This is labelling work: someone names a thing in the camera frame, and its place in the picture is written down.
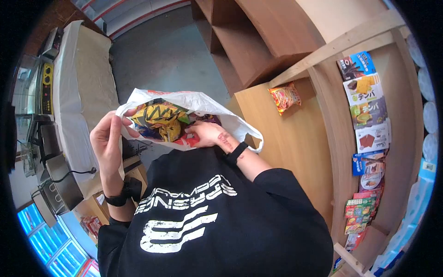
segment person's left hand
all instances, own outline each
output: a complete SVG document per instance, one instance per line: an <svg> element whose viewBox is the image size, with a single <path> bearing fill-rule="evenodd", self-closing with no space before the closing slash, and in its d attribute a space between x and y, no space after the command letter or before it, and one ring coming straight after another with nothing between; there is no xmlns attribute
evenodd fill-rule
<svg viewBox="0 0 443 277"><path fill-rule="evenodd" d="M129 117L136 113L136 110L129 110L124 115ZM123 117L121 120L115 115L115 111L107 113L91 131L89 139L94 153L97 157L101 176L112 176L118 172L121 163L121 151L119 148L119 138L121 135L121 125L126 127L132 137L139 137L140 134L128 127L132 122Z"/></svg>

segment hand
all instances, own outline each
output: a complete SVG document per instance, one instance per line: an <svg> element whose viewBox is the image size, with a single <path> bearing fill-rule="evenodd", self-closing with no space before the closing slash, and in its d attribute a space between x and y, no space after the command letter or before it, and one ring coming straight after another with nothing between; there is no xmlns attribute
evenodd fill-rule
<svg viewBox="0 0 443 277"><path fill-rule="evenodd" d="M125 116L132 116L136 110L129 110ZM89 139L94 153L97 157L101 176L112 176L118 172L121 163L121 151L119 148L119 138L121 135L121 125L123 124L132 137L139 137L139 133L128 125L131 121L126 117L121 120L115 115L115 111L107 113L91 131Z"/></svg>
<svg viewBox="0 0 443 277"><path fill-rule="evenodd" d="M196 121L194 125L185 129L186 133L196 133L200 141L195 147L220 146L226 153L231 153L240 144L225 129L215 123Z"/></svg>

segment black wristband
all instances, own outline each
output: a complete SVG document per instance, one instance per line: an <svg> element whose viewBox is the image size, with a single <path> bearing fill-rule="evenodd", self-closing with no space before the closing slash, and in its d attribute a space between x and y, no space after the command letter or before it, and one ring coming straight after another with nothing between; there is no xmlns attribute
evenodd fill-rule
<svg viewBox="0 0 443 277"><path fill-rule="evenodd" d="M115 207L121 207L124 206L126 204L126 200L131 197L135 202L140 202L140 194L141 182L136 178L131 177L128 182L123 183L123 188L121 189L119 196L106 197L105 194L103 194L103 196L108 204Z"/></svg>
<svg viewBox="0 0 443 277"><path fill-rule="evenodd" d="M234 151L232 151L232 153L227 154L226 155L226 161L229 164L233 164L236 165L237 164L237 158L240 156L241 153L243 153L243 151L248 147L248 145L246 144L246 142L242 142L240 143L237 148L234 149Z"/></svg>

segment window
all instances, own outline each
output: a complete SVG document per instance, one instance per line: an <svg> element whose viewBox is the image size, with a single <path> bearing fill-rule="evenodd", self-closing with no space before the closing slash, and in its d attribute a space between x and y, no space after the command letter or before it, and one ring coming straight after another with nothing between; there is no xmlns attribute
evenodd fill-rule
<svg viewBox="0 0 443 277"><path fill-rule="evenodd" d="M18 214L32 246L49 272L55 277L73 277L89 258L72 238L61 219L51 228L44 222L35 204Z"/></svg>

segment gray floor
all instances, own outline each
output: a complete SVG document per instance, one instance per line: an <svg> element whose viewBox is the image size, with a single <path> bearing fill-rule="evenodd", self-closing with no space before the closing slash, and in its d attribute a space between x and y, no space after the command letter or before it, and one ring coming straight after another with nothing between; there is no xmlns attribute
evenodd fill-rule
<svg viewBox="0 0 443 277"><path fill-rule="evenodd" d="M120 104L134 88L160 91L201 91L225 105L225 84L197 26L190 6L148 20L119 36L110 49ZM143 146L130 141L134 148ZM150 144L140 158L146 169L171 149Z"/></svg>

